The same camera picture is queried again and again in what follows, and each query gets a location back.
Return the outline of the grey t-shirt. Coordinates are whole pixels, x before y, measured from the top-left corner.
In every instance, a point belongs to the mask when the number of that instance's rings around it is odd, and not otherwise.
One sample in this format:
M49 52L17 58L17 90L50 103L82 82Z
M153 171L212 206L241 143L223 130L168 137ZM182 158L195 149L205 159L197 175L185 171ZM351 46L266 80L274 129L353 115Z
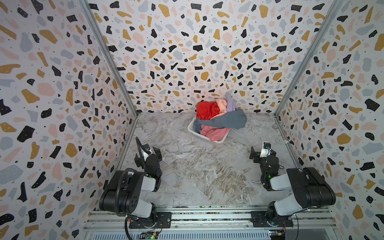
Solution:
M192 130L196 133L200 133L202 126L209 126L214 128L229 128L229 129L241 129L244 128L247 122L247 116L243 110L236 110L227 112L219 117L215 117L211 120L201 120L197 118L193 121Z

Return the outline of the white laundry basket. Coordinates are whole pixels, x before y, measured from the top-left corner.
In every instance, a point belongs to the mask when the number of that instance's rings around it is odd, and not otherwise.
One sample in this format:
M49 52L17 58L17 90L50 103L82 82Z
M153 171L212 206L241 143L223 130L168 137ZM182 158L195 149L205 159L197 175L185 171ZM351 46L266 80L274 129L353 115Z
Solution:
M201 125L201 128L199 129L196 122L197 119L197 115L195 115L189 123L187 130L195 137L198 137L204 141L218 144L222 143L231 130L230 128L218 128L205 125Z

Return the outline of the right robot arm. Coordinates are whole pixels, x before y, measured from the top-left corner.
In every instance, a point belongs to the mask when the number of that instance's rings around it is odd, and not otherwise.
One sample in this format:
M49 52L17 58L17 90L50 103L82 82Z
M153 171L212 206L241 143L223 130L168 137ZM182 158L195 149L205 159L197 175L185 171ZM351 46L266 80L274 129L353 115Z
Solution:
M279 175L282 167L271 143L264 142L259 152L251 148L250 159L259 164L260 182L267 191L292 191L286 198L269 203L264 220L270 226L287 225L293 214L336 203L335 192L313 167L290 168Z

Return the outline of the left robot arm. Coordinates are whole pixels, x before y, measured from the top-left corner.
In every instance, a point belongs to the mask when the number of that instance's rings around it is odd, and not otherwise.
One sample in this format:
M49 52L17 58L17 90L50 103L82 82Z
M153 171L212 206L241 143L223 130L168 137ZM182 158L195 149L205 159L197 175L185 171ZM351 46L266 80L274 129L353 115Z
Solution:
M158 148L145 145L135 156L135 162L143 171L128 168L116 171L102 193L99 208L119 217L142 221L154 225L157 209L153 203L140 199L142 192L157 192L163 172L160 167L162 153Z

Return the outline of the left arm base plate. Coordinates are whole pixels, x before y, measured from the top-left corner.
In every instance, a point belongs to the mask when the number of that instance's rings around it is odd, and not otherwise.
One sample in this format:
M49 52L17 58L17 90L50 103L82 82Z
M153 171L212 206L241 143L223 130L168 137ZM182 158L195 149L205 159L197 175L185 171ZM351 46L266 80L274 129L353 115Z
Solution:
M171 227L171 220L171 212L159 212L151 214L148 218L131 220L129 229L169 229Z

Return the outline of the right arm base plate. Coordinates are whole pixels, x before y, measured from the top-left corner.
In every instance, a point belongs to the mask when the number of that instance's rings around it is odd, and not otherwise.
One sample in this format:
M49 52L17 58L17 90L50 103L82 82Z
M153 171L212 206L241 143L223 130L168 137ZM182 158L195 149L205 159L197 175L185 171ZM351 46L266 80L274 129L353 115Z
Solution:
M279 216L276 214L268 213L267 211L252 211L251 222L254 228L282 228L294 226L291 217Z

